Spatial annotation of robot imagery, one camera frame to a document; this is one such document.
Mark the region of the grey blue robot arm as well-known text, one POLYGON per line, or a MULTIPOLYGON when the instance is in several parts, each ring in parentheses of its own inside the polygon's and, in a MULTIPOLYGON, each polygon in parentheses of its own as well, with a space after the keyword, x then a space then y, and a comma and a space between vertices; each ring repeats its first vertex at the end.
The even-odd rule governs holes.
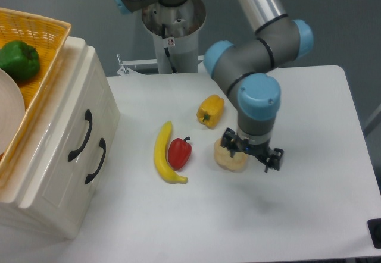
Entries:
POLYGON ((161 74, 194 73, 203 63, 238 112, 237 129, 226 129, 220 142, 229 155, 243 152, 266 169, 278 170, 283 150, 272 149, 269 143, 280 86, 268 72, 309 53, 314 37, 306 22, 289 18, 279 0, 238 1, 255 39, 244 46, 219 41, 200 58, 198 33, 206 20, 201 0, 115 0, 124 14, 141 12, 161 74))

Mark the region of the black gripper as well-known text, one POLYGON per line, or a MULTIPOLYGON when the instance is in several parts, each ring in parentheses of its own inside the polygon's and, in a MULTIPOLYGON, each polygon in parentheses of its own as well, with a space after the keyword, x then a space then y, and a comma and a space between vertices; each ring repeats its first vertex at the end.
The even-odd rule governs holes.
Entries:
POLYGON ((243 152, 256 157, 259 162, 265 165, 264 172, 267 173, 268 170, 280 170, 284 155, 283 149, 270 149, 268 147, 269 143, 269 133, 254 136, 239 131, 236 135, 235 131, 228 127, 222 135, 220 146, 229 151, 231 158, 233 158, 237 152, 243 152))

